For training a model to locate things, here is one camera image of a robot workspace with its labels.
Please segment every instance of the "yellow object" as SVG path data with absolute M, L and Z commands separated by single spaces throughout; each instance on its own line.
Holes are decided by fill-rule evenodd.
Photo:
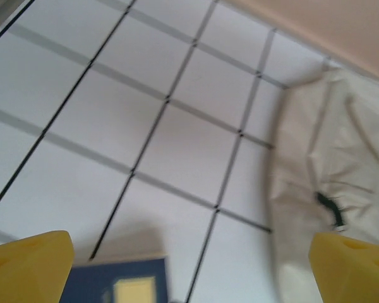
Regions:
M 378 245 L 318 233 L 309 258 L 324 303 L 379 303 Z
M 116 303 L 155 303 L 154 277 L 125 279 L 114 284 Z
M 65 231 L 0 245 L 0 303 L 58 303 L 73 258 Z

